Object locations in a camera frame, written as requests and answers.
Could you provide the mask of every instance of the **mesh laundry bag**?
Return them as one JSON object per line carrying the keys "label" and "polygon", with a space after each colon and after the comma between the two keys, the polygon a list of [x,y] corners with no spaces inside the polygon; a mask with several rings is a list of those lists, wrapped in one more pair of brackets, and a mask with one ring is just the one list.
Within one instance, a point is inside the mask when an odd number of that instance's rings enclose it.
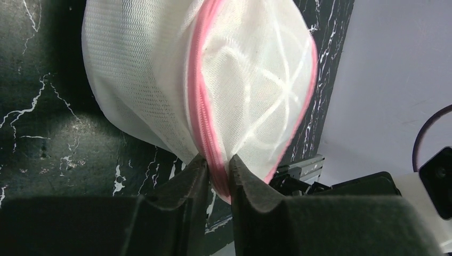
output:
{"label": "mesh laundry bag", "polygon": [[231,157],[268,183],[316,80],[292,0],[88,0],[82,46],[108,120],[186,163],[201,153],[227,202]]}

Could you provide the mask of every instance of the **white wall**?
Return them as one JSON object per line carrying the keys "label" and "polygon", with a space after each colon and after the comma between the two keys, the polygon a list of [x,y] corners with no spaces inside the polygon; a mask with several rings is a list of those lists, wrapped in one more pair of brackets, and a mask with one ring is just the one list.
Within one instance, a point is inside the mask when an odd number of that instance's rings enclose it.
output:
{"label": "white wall", "polygon": [[[424,122],[452,104],[452,1],[355,0],[319,153],[321,182],[412,172]],[[452,146],[452,114],[421,146],[424,164]]]}

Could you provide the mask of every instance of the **pink zipper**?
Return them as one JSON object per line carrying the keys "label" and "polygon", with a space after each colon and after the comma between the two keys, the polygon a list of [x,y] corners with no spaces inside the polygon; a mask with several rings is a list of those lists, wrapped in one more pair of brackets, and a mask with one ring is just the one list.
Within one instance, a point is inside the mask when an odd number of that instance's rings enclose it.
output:
{"label": "pink zipper", "polygon": [[188,105],[193,136],[198,149],[206,158],[211,172],[211,182],[218,195],[231,202],[228,175],[215,132],[212,110],[206,84],[201,73],[203,47],[215,17],[225,0],[205,0],[195,23],[188,61]]}

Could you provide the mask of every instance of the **white vein pattern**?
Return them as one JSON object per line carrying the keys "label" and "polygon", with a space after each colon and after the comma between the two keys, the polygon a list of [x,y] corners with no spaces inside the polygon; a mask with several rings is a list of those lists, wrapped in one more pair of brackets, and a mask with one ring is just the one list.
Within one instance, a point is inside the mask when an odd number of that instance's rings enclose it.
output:
{"label": "white vein pattern", "polygon": [[158,176],[159,176],[159,173],[158,173],[158,167],[159,166],[160,166],[160,164],[157,164],[156,173],[154,175],[152,175],[152,184],[153,184],[153,188],[154,189],[155,189],[155,186],[157,185],[157,179],[158,179]]}
{"label": "white vein pattern", "polygon": [[2,187],[2,194],[0,195],[0,209],[2,208],[2,201],[3,199],[5,199],[6,195],[5,195],[5,189],[8,187],[8,185],[4,185]]}
{"label": "white vein pattern", "polygon": [[47,138],[47,137],[42,137],[42,136],[29,136],[29,135],[20,136],[19,139],[21,139],[21,138],[50,140],[50,138]]}
{"label": "white vein pattern", "polygon": [[13,153],[15,152],[15,149],[17,147],[17,143],[16,143],[17,129],[14,126],[14,123],[17,122],[17,120],[19,120],[20,117],[22,115],[24,115],[25,113],[30,113],[33,110],[35,110],[36,105],[38,104],[38,99],[39,99],[39,97],[41,97],[42,91],[44,91],[44,89],[45,89],[45,82],[44,82],[44,80],[45,80],[46,76],[48,76],[48,75],[50,75],[50,73],[48,73],[47,75],[44,75],[41,79],[39,79],[39,82],[41,83],[41,88],[38,91],[38,95],[31,100],[31,108],[23,109],[23,110],[13,110],[13,111],[9,112],[8,114],[6,114],[5,116],[3,116],[3,120],[0,123],[0,129],[6,123],[6,119],[8,119],[10,116],[16,115],[15,119],[13,119],[13,121],[10,122],[10,126],[11,126],[11,128],[13,128],[13,141],[14,141]]}
{"label": "white vein pattern", "polygon": [[174,160],[174,162],[173,162],[173,167],[171,168],[171,172],[169,173],[169,180],[171,180],[176,173],[176,162],[178,159],[179,158],[176,158],[176,160]]}
{"label": "white vein pattern", "polygon": [[232,220],[232,216],[231,216],[231,217],[228,217],[227,219],[225,219],[225,220],[223,220],[223,221],[221,221],[221,222],[219,222],[219,223],[216,223],[212,228],[206,228],[204,234],[208,234],[208,233],[210,233],[210,232],[214,232],[214,231],[217,230],[218,228],[220,228],[220,227],[222,227],[222,226],[228,224],[228,222],[231,221],[231,220]]}
{"label": "white vein pattern", "polygon": [[33,37],[35,37],[35,33],[38,33],[38,32],[39,32],[39,28],[41,27],[41,12],[42,12],[42,5],[41,5],[41,2],[39,1],[38,24],[36,24],[35,19],[33,18],[34,12],[33,12],[33,13],[30,12],[30,9],[28,9],[27,2],[26,2],[25,0],[23,0],[22,3],[23,3],[23,7],[25,7],[25,11],[27,12],[28,18],[29,18],[30,21],[31,21],[31,28],[32,28],[33,31],[34,31],[30,37],[28,37],[28,38],[25,39],[24,49],[23,49],[23,51],[22,51],[22,55],[24,55],[25,52],[26,52],[26,50],[27,50],[27,48],[28,48],[28,47],[27,47],[28,41],[29,41],[30,39],[32,39]]}
{"label": "white vein pattern", "polygon": [[314,4],[316,15],[314,20],[309,20],[306,16],[305,20],[310,27],[309,31],[312,33],[314,38],[322,37],[322,42],[317,43],[318,49],[318,72],[317,72],[317,86],[313,95],[313,106],[308,108],[305,113],[304,121],[302,122],[302,127],[299,129],[299,133],[294,138],[292,142],[292,155],[290,161],[295,161],[296,157],[301,155],[301,158],[310,157],[311,153],[314,151],[315,141],[316,141],[316,129],[320,119],[325,118],[325,112],[327,110],[327,100],[328,100],[328,90],[332,87],[331,80],[331,68],[332,63],[336,60],[339,50],[342,48],[344,41],[344,26],[348,24],[348,20],[339,21],[336,13],[346,12],[350,10],[351,1],[341,3],[341,0],[333,0],[331,6],[331,11],[328,16],[328,21],[326,26],[320,24],[320,13],[322,12],[322,5],[320,0],[308,0],[305,2],[305,6],[301,7],[299,3],[299,8],[304,13],[307,10],[308,4]]}
{"label": "white vein pattern", "polygon": [[[77,123],[76,123],[74,126],[72,126],[72,128],[74,128],[76,131],[78,131],[78,130],[83,126],[82,121],[80,120],[80,118],[74,113],[74,111],[73,111],[72,108],[70,107],[71,104],[69,104],[65,99],[63,99],[63,98],[60,97],[60,93],[57,91],[57,89],[55,88],[55,86],[53,86],[52,83],[50,83],[50,86],[52,87],[53,93],[56,95],[56,97],[57,97],[59,100],[61,100],[61,101],[64,102],[64,104],[66,105],[66,108],[67,108],[67,109],[71,112],[71,114],[74,116],[74,118],[75,118],[75,120],[77,121]],[[63,156],[63,157],[60,158],[60,176],[61,176],[61,177],[64,177],[63,169],[62,169],[63,161],[66,163],[65,171],[67,171],[69,168],[75,168],[75,167],[78,166],[76,163],[74,163],[72,157],[73,157],[73,155],[76,153],[76,149],[77,149],[78,146],[80,145],[80,136],[81,136],[81,135],[76,135],[76,136],[74,137],[74,143],[73,143],[73,144],[69,144],[69,143],[68,143],[68,149],[69,149],[69,152],[70,152],[71,154],[69,154],[69,155],[67,155],[67,156]]]}
{"label": "white vein pattern", "polygon": [[116,166],[116,172],[115,172],[115,185],[114,185],[114,189],[113,189],[113,194],[112,196],[115,196],[115,193],[121,191],[123,188],[125,188],[126,186],[123,185],[123,182],[126,181],[126,177],[121,176],[121,170],[119,169],[120,165]]}
{"label": "white vein pattern", "polygon": [[207,218],[208,218],[208,219],[210,219],[210,217],[211,217],[211,215],[212,215],[212,212],[213,212],[213,206],[214,206],[215,200],[216,200],[216,192],[215,192],[213,189],[211,189],[211,192],[212,192],[212,194],[213,194],[212,202],[211,202],[211,204],[207,207],[207,210],[206,210],[206,214],[207,214]]}
{"label": "white vein pattern", "polygon": [[[148,180],[148,178],[149,178],[149,173],[150,173],[150,171],[151,171],[151,165],[152,165],[153,163],[156,162],[156,159],[157,159],[157,153],[158,153],[158,150],[157,150],[157,149],[158,149],[158,148],[157,148],[157,146],[154,146],[154,147],[155,147],[155,149],[156,149],[156,152],[155,152],[155,154],[154,154],[154,159],[152,160],[152,162],[150,162],[150,163],[148,164],[148,168],[146,169],[146,173],[144,174],[144,175],[145,175],[145,178],[144,178],[144,180],[143,180],[143,183],[141,183],[140,188],[138,189],[138,195],[141,194],[141,189],[143,188],[144,183],[145,183],[145,182]],[[159,167],[159,164],[157,164],[157,167],[156,167],[156,169],[155,169],[156,173],[158,173],[158,167]]]}

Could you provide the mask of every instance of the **white mesh fabric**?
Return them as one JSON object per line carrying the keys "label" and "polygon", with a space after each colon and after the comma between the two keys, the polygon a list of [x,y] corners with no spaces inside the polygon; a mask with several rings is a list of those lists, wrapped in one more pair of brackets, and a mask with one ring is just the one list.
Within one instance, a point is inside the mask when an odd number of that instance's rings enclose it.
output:
{"label": "white mesh fabric", "polygon": [[310,99],[315,70],[315,45],[292,0],[88,0],[88,80],[119,129],[186,163],[206,152],[190,121],[189,105],[199,99],[188,97],[187,67],[199,10],[212,1],[224,3],[201,57],[213,117],[206,126],[215,130],[224,171],[238,154],[268,182]]}
{"label": "white mesh fabric", "polygon": [[198,150],[188,131],[182,70],[203,1],[88,0],[82,47],[105,116],[124,132],[184,162]]}
{"label": "white mesh fabric", "polygon": [[278,164],[308,96],[313,47],[292,0],[225,0],[202,73],[226,168],[238,154],[264,179]]}

